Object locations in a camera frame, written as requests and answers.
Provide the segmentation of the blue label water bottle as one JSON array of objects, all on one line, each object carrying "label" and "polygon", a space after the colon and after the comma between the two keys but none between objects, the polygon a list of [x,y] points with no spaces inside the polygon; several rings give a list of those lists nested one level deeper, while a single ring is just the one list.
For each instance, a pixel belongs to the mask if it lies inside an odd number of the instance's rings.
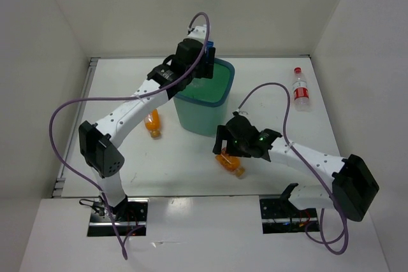
[{"label": "blue label water bottle", "polygon": [[207,44],[206,44],[206,49],[210,49],[210,48],[212,48],[213,46],[214,46],[214,42],[208,40],[208,41],[207,41]]}]

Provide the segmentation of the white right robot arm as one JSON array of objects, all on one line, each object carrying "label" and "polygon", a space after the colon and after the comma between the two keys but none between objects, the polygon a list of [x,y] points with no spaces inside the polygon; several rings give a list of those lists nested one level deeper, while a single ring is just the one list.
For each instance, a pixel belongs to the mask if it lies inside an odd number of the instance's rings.
[{"label": "white right robot arm", "polygon": [[213,153],[223,150],[235,157],[283,164],[317,178],[315,186],[292,183],[285,189],[279,207],[287,217],[307,208],[333,208],[337,203],[346,219],[360,222],[379,192],[378,183],[361,157],[324,154],[288,141],[277,131],[259,131],[237,112],[225,125],[217,127]]}]

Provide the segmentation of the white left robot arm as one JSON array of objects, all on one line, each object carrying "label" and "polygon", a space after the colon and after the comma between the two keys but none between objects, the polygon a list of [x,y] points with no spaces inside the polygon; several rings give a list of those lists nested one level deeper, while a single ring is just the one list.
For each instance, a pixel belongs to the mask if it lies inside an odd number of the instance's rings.
[{"label": "white left robot arm", "polygon": [[156,66],[133,94],[106,117],[78,128],[80,153],[94,170],[97,184],[105,193],[105,214],[114,221],[122,220],[128,211],[128,197],[122,188],[119,171],[125,158],[119,147],[128,134],[149,113],[183,91],[195,78],[213,77],[215,47],[186,38],[162,64]]}]

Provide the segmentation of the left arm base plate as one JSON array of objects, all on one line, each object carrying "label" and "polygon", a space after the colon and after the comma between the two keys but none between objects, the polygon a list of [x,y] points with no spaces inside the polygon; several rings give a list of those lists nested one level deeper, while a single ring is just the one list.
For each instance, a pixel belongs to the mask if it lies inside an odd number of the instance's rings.
[{"label": "left arm base plate", "polygon": [[[88,206],[91,209],[88,237],[109,237],[115,236],[108,211],[104,207],[101,198],[80,199],[80,205]],[[132,236],[145,236],[147,231],[147,212],[149,200],[147,198],[129,198],[126,212],[119,218],[115,217],[115,225],[121,237],[128,233]]]}]

